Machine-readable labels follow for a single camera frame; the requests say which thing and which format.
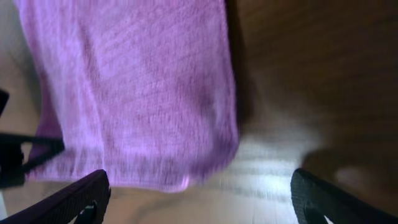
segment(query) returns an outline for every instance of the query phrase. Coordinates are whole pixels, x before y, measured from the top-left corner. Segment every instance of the pink towel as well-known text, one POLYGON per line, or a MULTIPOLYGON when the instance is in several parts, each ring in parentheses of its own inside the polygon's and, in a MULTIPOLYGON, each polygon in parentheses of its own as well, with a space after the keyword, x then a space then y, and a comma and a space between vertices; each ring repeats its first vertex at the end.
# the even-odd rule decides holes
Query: pink towel
POLYGON ((175 192, 233 159, 223 0, 121 2, 16 1, 42 88, 37 135, 66 146, 29 179, 104 169, 112 185, 175 192))

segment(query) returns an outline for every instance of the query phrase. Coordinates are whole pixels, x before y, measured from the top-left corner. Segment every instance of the fabric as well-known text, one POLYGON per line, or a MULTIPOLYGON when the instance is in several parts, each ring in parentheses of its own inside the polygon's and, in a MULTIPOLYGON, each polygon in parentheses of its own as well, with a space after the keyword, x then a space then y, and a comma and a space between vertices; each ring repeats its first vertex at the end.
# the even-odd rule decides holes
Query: fabric
MULTIPOLYGON (((28 176, 175 192, 238 148, 222 0, 19 0, 42 90, 39 136, 66 150, 28 176)), ((34 147, 30 157, 43 149, 34 147)))

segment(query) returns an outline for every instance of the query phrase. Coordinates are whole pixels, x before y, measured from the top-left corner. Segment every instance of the brown surface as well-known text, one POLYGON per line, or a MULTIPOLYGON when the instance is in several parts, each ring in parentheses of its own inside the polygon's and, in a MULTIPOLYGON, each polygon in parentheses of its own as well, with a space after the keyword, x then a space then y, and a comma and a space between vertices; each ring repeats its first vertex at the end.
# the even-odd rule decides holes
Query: brown surface
MULTIPOLYGON (((299 166, 398 215, 398 2, 238 0, 228 11, 241 121, 236 159, 180 194, 114 189, 105 223, 294 223, 289 181, 299 166)), ((35 96, 37 84, 2 50, 10 69, 0 66, 0 86, 14 98, 0 128, 32 134, 37 103, 25 96, 35 96)), ((8 51, 25 65, 25 50, 8 51)), ((61 186, 4 192, 9 215, 61 186)))

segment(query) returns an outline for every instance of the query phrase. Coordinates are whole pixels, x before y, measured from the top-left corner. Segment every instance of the towel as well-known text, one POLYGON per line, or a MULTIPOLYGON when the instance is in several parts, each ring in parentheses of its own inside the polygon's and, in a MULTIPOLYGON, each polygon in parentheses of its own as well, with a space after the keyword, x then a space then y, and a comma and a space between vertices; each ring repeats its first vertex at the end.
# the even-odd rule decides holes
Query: towel
POLYGON ((37 135, 66 147, 30 180, 104 169, 113 186, 178 192, 231 162, 239 136, 223 0, 16 5, 42 90, 37 135))

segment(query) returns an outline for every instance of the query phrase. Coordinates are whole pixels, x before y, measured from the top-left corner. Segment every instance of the black object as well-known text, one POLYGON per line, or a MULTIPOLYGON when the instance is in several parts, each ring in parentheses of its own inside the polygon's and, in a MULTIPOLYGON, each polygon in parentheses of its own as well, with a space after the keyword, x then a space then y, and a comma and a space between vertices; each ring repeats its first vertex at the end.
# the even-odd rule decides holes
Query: black object
MULTIPOLYGON (((8 98, 9 95, 0 90, 0 115, 8 98)), ((61 139, 0 133, 0 189, 24 184, 25 173, 55 157, 64 149, 61 139), (24 154, 21 145, 25 142, 47 146, 46 152, 23 164, 24 154)))
POLYGON ((2 221, 0 224, 75 224, 102 223, 111 190, 104 170, 96 170, 39 203, 2 221))
POLYGON ((297 169, 290 183, 294 211, 300 224, 398 223, 398 218, 376 209, 334 185, 297 169))

